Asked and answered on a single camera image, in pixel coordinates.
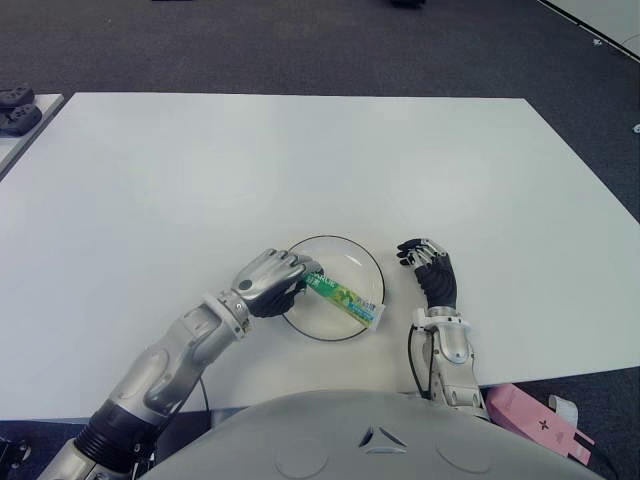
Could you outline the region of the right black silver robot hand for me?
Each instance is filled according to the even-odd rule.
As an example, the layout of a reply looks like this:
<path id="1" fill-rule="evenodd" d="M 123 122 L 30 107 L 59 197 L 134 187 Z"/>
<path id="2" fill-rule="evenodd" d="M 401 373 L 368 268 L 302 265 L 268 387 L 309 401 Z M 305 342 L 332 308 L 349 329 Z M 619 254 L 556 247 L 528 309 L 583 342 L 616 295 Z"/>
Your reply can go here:
<path id="1" fill-rule="evenodd" d="M 456 308 L 457 281 L 448 252 L 426 238 L 397 246 L 399 263 L 413 269 L 429 307 Z"/>

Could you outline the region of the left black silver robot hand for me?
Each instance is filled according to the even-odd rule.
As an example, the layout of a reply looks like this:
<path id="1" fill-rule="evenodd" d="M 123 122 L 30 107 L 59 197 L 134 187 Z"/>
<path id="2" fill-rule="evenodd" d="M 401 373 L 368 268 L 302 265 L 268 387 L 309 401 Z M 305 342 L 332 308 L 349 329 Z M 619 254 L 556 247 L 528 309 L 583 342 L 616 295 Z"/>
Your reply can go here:
<path id="1" fill-rule="evenodd" d="M 267 249 L 237 274 L 231 290 L 252 316 L 274 317 L 294 306 L 295 296 L 306 288 L 306 276 L 315 273 L 323 273 L 323 268 L 313 258 Z"/>

